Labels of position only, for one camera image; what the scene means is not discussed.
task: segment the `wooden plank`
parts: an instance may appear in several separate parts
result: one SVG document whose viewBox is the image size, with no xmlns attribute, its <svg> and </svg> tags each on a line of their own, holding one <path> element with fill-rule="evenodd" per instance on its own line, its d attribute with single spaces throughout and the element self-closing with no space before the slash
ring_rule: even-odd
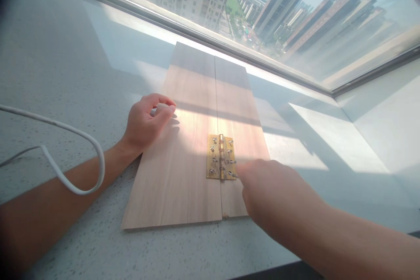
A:
<svg viewBox="0 0 420 280">
<path fill-rule="evenodd" d="M 214 56 L 178 42 L 161 92 L 177 117 L 143 153 L 123 229 L 222 219 L 220 181 L 206 178 L 207 135 L 217 134 Z"/>
<path fill-rule="evenodd" d="M 219 133 L 234 139 L 238 163 L 258 158 L 269 160 L 267 144 L 244 67 L 215 57 L 217 124 Z M 240 180 L 222 181 L 223 217 L 248 215 Z"/>
</svg>

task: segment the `white wire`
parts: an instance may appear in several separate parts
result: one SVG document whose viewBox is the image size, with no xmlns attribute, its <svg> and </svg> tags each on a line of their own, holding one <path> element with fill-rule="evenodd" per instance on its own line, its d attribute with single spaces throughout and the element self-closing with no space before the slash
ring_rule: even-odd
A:
<svg viewBox="0 0 420 280">
<path fill-rule="evenodd" d="M 60 168 L 58 167 L 58 165 L 55 163 L 54 159 L 51 157 L 51 155 L 48 152 L 48 149 L 45 145 L 39 145 L 36 147 L 31 147 L 28 148 L 26 150 L 23 150 L 21 152 L 19 152 L 18 154 L 12 156 L 11 158 L 7 159 L 6 161 L 0 163 L 0 167 L 4 166 L 8 163 L 10 163 L 13 159 L 17 158 L 19 155 L 32 150 L 32 149 L 36 149 L 38 147 L 40 147 L 42 149 L 42 152 L 44 153 L 45 157 L 47 158 L 49 164 L 51 165 L 52 169 L 54 170 L 54 172 L 57 174 L 57 177 L 59 178 L 59 180 L 69 189 L 71 190 L 73 193 L 78 194 L 78 195 L 88 195 L 90 193 L 95 192 L 102 184 L 102 182 L 104 181 L 104 177 L 105 177 L 105 158 L 104 158 L 104 153 L 101 149 L 101 145 L 99 144 L 98 141 L 96 141 L 96 139 L 90 135 L 88 135 L 87 133 L 84 133 L 83 131 L 80 131 L 79 129 L 76 129 L 72 126 L 66 125 L 62 122 L 58 122 L 55 120 L 52 120 L 50 118 L 46 118 L 44 116 L 41 115 L 37 115 L 31 112 L 27 112 L 24 111 L 22 109 L 18 109 L 18 108 L 14 108 L 14 107 L 10 107 L 10 106 L 4 106 L 0 104 L 0 110 L 5 111 L 5 112 L 9 112 L 12 114 L 16 114 L 16 115 L 20 115 L 20 116 L 24 116 L 24 117 L 28 117 L 31 119 L 35 119 L 35 120 L 39 120 L 42 121 L 44 123 L 59 127 L 59 128 L 63 128 L 65 130 L 71 131 L 85 139 L 87 139 L 90 143 L 93 144 L 93 146 L 95 147 L 96 153 L 98 155 L 98 159 L 99 159 L 99 176 L 98 176 L 98 181 L 96 182 L 96 185 L 89 190 L 81 190 L 78 189 L 75 185 L 73 185 L 68 179 L 67 177 L 63 174 L 63 172 L 61 172 Z"/>
</svg>

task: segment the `forearm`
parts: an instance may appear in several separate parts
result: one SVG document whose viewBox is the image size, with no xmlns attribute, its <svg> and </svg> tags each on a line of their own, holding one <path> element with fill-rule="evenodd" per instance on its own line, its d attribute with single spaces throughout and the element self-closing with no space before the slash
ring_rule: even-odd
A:
<svg viewBox="0 0 420 280">
<path fill-rule="evenodd" d="M 327 207 L 279 242 L 327 279 L 418 279 L 420 240 Z"/>
<path fill-rule="evenodd" d="M 0 206 L 2 240 L 7 241 L 11 262 L 18 272 L 41 258 L 79 219 L 100 194 L 138 156 L 121 142 L 107 150 L 105 178 L 94 193 L 80 196 L 55 177 Z M 92 188 L 98 179 L 98 158 L 65 173 L 78 188 Z"/>
</svg>

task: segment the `wrist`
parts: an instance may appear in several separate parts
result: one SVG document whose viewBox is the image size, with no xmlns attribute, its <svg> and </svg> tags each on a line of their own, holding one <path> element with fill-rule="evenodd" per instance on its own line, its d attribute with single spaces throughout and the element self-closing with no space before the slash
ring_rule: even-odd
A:
<svg viewBox="0 0 420 280">
<path fill-rule="evenodd" d="M 144 151 L 142 147 L 130 143 L 124 137 L 115 144 L 114 148 L 122 155 L 132 158 L 132 160 L 136 159 Z"/>
</svg>

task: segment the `hand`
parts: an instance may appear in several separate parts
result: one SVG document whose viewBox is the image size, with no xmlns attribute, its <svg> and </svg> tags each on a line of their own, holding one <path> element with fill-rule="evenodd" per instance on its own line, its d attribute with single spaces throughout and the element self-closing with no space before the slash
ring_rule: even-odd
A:
<svg viewBox="0 0 420 280">
<path fill-rule="evenodd" d="M 274 240 L 319 219 L 329 206 L 294 169 L 256 160 L 236 168 L 250 217 Z"/>
<path fill-rule="evenodd" d="M 159 103 L 168 105 L 156 112 L 152 117 L 150 112 Z M 170 98 L 153 93 L 143 96 L 139 102 L 131 107 L 128 114 L 127 128 L 121 143 L 140 155 L 159 136 L 163 127 L 175 112 L 175 102 Z"/>
</svg>

